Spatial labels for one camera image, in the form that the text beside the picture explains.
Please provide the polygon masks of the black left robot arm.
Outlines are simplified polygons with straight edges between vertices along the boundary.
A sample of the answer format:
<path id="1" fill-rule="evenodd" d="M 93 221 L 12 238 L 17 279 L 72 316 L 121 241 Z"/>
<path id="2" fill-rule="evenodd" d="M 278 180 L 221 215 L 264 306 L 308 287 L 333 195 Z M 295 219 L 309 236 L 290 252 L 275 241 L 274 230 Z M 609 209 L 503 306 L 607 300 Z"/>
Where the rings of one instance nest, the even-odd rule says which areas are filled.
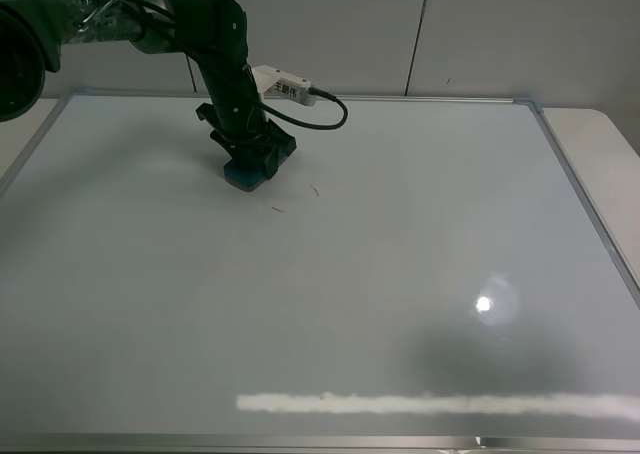
<path id="1" fill-rule="evenodd" d="M 295 151 L 295 139 L 263 110 L 235 0 L 1 0 L 1 119 L 35 104 L 46 75 L 61 68 L 63 46 L 119 41 L 197 64 L 210 101 L 196 114 L 230 155 L 229 180 L 250 190 Z"/>

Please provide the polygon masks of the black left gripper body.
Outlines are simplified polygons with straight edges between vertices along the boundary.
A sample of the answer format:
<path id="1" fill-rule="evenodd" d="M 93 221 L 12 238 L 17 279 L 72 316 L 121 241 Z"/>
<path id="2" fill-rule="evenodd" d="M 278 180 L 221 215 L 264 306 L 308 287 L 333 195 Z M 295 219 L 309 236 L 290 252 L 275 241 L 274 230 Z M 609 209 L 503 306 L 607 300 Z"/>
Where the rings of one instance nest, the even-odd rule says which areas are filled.
<path id="1" fill-rule="evenodd" d="M 196 109 L 218 141 L 234 146 L 268 147 L 267 121 L 254 81 L 206 81 L 210 102 Z"/>

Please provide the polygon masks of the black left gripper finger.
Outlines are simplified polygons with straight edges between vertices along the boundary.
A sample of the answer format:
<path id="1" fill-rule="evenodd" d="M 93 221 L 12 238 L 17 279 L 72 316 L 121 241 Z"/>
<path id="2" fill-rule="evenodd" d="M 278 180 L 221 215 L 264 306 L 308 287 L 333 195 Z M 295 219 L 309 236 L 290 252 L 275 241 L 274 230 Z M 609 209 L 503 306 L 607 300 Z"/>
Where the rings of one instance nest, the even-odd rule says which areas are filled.
<path id="1" fill-rule="evenodd" d="M 279 126 L 265 126 L 250 144 L 251 167 L 265 179 L 271 179 L 296 148 L 295 138 Z"/>
<path id="2" fill-rule="evenodd" d="M 210 138 L 230 156 L 230 160 L 223 167 L 225 172 L 248 171 L 250 169 L 250 162 L 248 161 L 250 143 L 247 140 L 229 139 L 217 129 L 211 131 Z"/>

